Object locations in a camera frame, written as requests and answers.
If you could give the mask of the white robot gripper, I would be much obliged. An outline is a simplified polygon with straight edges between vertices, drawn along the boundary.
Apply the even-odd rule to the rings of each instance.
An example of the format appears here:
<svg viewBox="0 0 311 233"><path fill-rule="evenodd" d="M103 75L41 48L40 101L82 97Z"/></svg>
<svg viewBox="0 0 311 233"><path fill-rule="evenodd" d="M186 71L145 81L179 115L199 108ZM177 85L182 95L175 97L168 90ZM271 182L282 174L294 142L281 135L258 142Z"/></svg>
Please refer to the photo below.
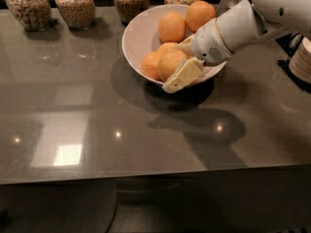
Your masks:
<svg viewBox="0 0 311 233"><path fill-rule="evenodd" d="M220 33L217 20L211 19L201 26L194 35L188 36L174 47L189 56L196 56L207 66L218 66L229 60L233 53L228 49ZM203 73L204 66L195 59L183 59L175 72L162 86L167 93L175 93L197 80Z"/></svg>

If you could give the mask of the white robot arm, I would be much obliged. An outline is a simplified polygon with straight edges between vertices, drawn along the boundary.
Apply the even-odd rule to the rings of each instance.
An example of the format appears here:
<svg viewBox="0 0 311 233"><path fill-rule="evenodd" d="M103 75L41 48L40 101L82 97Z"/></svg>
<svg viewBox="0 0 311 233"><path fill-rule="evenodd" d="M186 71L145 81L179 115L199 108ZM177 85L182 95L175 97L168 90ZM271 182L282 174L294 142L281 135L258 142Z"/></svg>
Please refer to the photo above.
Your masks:
<svg viewBox="0 0 311 233"><path fill-rule="evenodd" d="M193 83L206 67L218 66L236 52L292 30L311 34L311 0L241 0L186 38L177 49L186 53L162 86L175 93Z"/></svg>

